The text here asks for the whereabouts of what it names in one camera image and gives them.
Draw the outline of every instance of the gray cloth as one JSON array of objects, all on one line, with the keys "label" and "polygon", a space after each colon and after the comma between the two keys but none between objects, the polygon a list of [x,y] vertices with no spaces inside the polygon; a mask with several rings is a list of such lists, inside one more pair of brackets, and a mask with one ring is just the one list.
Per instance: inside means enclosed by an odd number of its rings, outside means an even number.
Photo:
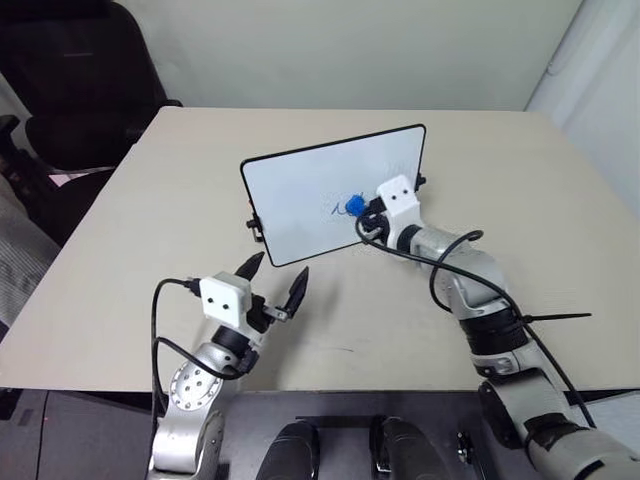
[{"label": "gray cloth", "polygon": [[27,217],[0,176],[0,321],[11,326],[60,247]]}]

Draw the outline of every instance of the blue marker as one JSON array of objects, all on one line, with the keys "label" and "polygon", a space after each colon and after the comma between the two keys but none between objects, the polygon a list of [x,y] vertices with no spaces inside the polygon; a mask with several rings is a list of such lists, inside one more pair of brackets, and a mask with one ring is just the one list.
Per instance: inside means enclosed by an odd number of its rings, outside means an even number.
[{"label": "blue marker", "polygon": [[349,199],[345,207],[349,215],[359,217],[362,215],[362,212],[364,212],[364,209],[367,208],[367,203],[364,201],[362,195],[354,195]]}]

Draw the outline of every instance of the table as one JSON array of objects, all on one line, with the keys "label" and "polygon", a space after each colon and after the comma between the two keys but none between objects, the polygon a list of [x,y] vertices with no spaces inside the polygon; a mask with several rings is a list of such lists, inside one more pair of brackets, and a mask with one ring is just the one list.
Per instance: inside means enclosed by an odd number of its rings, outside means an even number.
[{"label": "table", "polygon": [[[239,174],[248,157],[414,123],[427,126],[422,215],[478,242],[580,389],[640,385],[640,228],[593,167],[538,114],[165,108],[129,152],[0,345],[0,385],[149,391],[156,282],[233,271],[259,251]],[[254,290],[273,301],[304,265],[298,316],[271,330],[254,390],[467,390],[480,381],[455,319],[427,279],[362,245],[282,268]],[[194,348],[215,325],[169,287],[159,332]],[[181,361],[161,354],[167,379]]]}]

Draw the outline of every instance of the black cable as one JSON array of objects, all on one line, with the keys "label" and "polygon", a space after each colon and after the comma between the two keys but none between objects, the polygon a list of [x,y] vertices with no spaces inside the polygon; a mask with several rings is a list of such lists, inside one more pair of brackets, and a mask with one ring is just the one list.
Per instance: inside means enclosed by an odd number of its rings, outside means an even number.
[{"label": "black cable", "polygon": [[164,392],[162,390],[162,383],[160,381],[160,372],[158,368],[158,346],[163,343],[170,347],[173,351],[180,354],[186,360],[193,362],[209,375],[220,378],[222,380],[236,380],[243,374],[240,372],[234,372],[233,374],[224,374],[216,372],[206,364],[202,363],[196,357],[184,350],[182,347],[172,342],[165,337],[157,336],[157,322],[158,322],[158,300],[160,298],[160,292],[162,287],[167,284],[182,285],[185,288],[191,290],[192,293],[199,296],[198,281],[195,280],[179,280],[177,278],[165,278],[158,282],[155,291],[153,292],[153,300],[151,302],[151,371],[152,371],[152,384],[151,384],[151,438],[155,435],[158,426],[158,416],[160,414],[158,405],[162,408],[162,413],[167,411],[167,401],[164,398]]},{"label": "black cable", "polygon": [[[465,240],[474,242],[476,240],[480,240],[483,235],[484,235],[484,232],[482,230],[473,230],[469,233],[465,233],[461,237],[458,237],[455,241],[451,243],[451,245],[449,245],[445,249],[444,252],[442,252],[442,255],[440,255],[440,258],[438,258],[438,262],[444,262],[444,260],[449,256],[449,254],[453,252],[458,247],[458,245],[460,245]],[[436,305],[438,305],[442,310],[451,313],[451,309],[447,307],[444,303],[442,303],[438,298],[438,295],[436,294],[436,274],[438,273],[439,268],[440,267],[434,266],[431,269],[431,275],[429,275],[429,293],[431,293],[431,298],[433,299],[433,302]]]},{"label": "black cable", "polygon": [[182,357],[184,357],[186,360],[188,360],[191,363],[193,363],[193,364],[197,365],[198,367],[200,367],[202,370],[207,372],[209,375],[212,375],[212,376],[214,376],[216,378],[219,378],[220,380],[237,380],[240,377],[242,377],[242,375],[244,375],[243,373],[241,373],[241,372],[239,372],[237,370],[235,372],[233,372],[233,373],[217,372],[214,369],[212,369],[210,366],[208,366],[206,363],[204,363],[202,360],[199,360],[198,358],[196,358],[193,355],[191,355],[189,352],[187,352],[180,345],[178,345],[175,342],[172,342],[171,340],[169,340],[168,338],[165,338],[165,337],[156,337],[155,341],[153,342],[153,354],[154,354],[154,356],[156,358],[158,356],[158,347],[160,346],[160,344],[166,345],[167,347],[171,348],[171,350],[173,350],[177,354],[179,354]]},{"label": "black cable", "polygon": [[385,253],[389,253],[391,255],[395,255],[397,257],[405,258],[407,260],[413,260],[414,262],[424,263],[424,264],[427,264],[427,265],[431,265],[432,267],[435,267],[435,268],[441,268],[443,270],[449,270],[450,272],[457,273],[458,275],[462,275],[463,277],[467,277],[470,280],[473,280],[475,282],[480,283],[481,285],[484,285],[487,288],[490,288],[491,290],[496,292],[499,296],[501,296],[504,300],[506,300],[506,302],[509,304],[509,307],[513,310],[513,313],[516,316],[516,318],[518,319],[518,321],[520,322],[520,324],[524,327],[525,331],[531,336],[533,341],[536,342],[536,344],[538,345],[538,347],[540,348],[542,353],[549,360],[549,363],[551,363],[553,368],[555,368],[555,370],[558,372],[558,375],[560,376],[562,381],[565,383],[565,385],[569,389],[569,392],[571,392],[571,394],[576,399],[576,402],[578,404],[578,408],[580,408],[580,411],[582,412],[582,415],[584,415],[584,417],[587,420],[587,423],[589,424],[589,426],[592,427],[592,428],[597,428],[595,422],[593,421],[593,417],[591,416],[591,414],[589,413],[589,410],[587,409],[587,406],[586,406],[586,404],[584,402],[584,399],[582,398],[582,395],[580,395],[580,393],[573,386],[573,383],[569,380],[569,377],[564,372],[564,370],[562,369],[562,367],[560,366],[558,361],[555,359],[555,357],[551,353],[551,351],[544,344],[542,339],[540,337],[538,337],[538,335],[534,332],[534,330],[531,328],[530,325],[527,325],[525,323],[525,321],[523,321],[524,316],[522,315],[522,311],[520,310],[520,307],[518,306],[516,301],[505,290],[500,288],[495,283],[487,280],[486,278],[480,277],[479,275],[476,275],[476,274],[474,274],[472,272],[469,272],[467,270],[464,270],[462,268],[454,267],[453,265],[449,265],[447,263],[443,263],[441,260],[431,260],[430,258],[419,257],[417,255],[412,255],[410,253],[402,252],[400,250],[397,250],[397,249],[394,249],[394,248],[390,248],[390,247],[387,247],[386,245],[374,242],[373,240],[369,239],[361,231],[360,227],[362,226],[362,218],[365,215],[367,215],[366,211],[365,211],[365,213],[363,215],[360,215],[356,219],[356,234],[358,235],[358,237],[360,237],[360,240],[362,240],[362,242],[365,245],[371,245],[372,247],[377,248],[378,250],[381,250],[381,251],[383,251]]},{"label": "black cable", "polygon": [[[158,359],[153,353],[153,342],[155,341],[157,335],[157,323],[158,323],[158,299],[160,298],[160,292],[162,291],[162,287],[168,284],[173,285],[182,285],[183,287],[187,287],[188,283],[184,280],[179,280],[177,278],[165,278],[158,282],[156,285],[156,289],[153,292],[153,300],[151,301],[151,370],[152,370],[152,383],[151,383],[151,410],[152,410],[152,418],[155,429],[155,419],[157,418],[157,405],[155,402],[159,401],[163,410],[166,412],[167,410],[167,402],[163,396],[162,389],[160,388],[160,375],[158,373]],[[153,416],[154,407],[156,408],[156,416]]]},{"label": "black cable", "polygon": [[569,377],[564,372],[564,370],[562,369],[558,361],[555,359],[555,357],[551,353],[551,351],[540,339],[538,334],[536,334],[533,328],[531,328],[531,325],[527,325],[525,323],[523,326],[526,332],[531,336],[531,338],[533,338],[533,341],[538,344],[538,347],[540,347],[540,350],[542,350],[542,353],[544,353],[544,355],[547,357],[547,360],[549,360],[549,363],[553,365],[553,368],[556,369],[556,372],[558,372],[558,375],[560,376],[564,384],[567,386],[571,394],[575,397],[576,403],[578,404],[578,408],[580,408],[580,411],[582,412],[582,415],[587,421],[587,424],[589,424],[591,428],[597,428],[596,422],[593,420],[593,417],[591,416],[591,413],[589,412],[587,405],[584,403],[584,398],[582,398],[582,395],[580,395],[580,392],[578,392],[578,390],[576,390],[576,388],[573,386],[573,383],[571,382],[571,380],[569,380]]},{"label": "black cable", "polygon": [[522,312],[520,311],[520,307],[518,307],[518,304],[515,302],[515,300],[511,298],[511,296],[506,291],[504,291],[495,283],[487,280],[484,277],[476,275],[475,273],[471,273],[462,268],[449,265],[448,263],[443,263],[438,260],[431,260],[430,258],[427,258],[427,257],[419,257],[411,253],[406,253],[400,250],[396,250],[395,248],[387,247],[386,245],[383,245],[381,243],[376,243],[373,240],[370,240],[369,238],[367,238],[367,236],[364,233],[362,233],[362,231],[360,230],[361,225],[362,225],[362,215],[356,219],[356,233],[364,244],[371,245],[372,247],[377,248],[378,250],[382,250],[385,253],[395,255],[396,257],[405,258],[407,260],[413,260],[414,262],[418,262],[418,263],[425,263],[427,265],[431,265],[432,267],[438,267],[443,270],[449,270],[450,272],[457,273],[458,275],[462,275],[463,277],[467,277],[471,280],[474,280],[479,284],[484,285],[487,288],[490,288],[491,290],[496,292],[499,296],[504,298],[504,300],[506,300],[506,302],[509,304],[509,307],[513,310],[516,318],[522,318]]}]

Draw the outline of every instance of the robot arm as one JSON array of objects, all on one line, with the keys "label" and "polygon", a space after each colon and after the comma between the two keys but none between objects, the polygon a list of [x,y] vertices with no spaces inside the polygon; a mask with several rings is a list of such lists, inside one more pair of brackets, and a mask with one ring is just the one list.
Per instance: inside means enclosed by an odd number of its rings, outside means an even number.
[{"label": "robot arm", "polygon": [[233,390],[231,382],[219,377],[249,373],[268,328],[276,320],[293,318],[306,293],[308,268],[294,281],[283,307],[268,306],[252,293],[250,281],[263,256],[254,255],[235,274],[221,272],[199,281],[204,315],[220,326],[194,357],[223,375],[211,375],[191,361],[176,371],[166,415],[159,419],[153,438],[148,480],[215,478],[224,431],[222,411]]},{"label": "robot arm", "polygon": [[[437,262],[458,240],[422,221],[420,204],[406,177],[382,184],[377,194],[357,225],[375,233],[387,251]],[[496,261],[468,241],[450,250],[446,263],[507,291]],[[432,274],[433,265],[420,266]],[[550,480],[640,478],[640,458],[635,452],[575,423],[555,370],[503,295],[442,268],[437,270],[436,283],[467,336],[471,362],[486,378],[479,394],[498,442],[507,448],[524,448],[536,470]]]}]

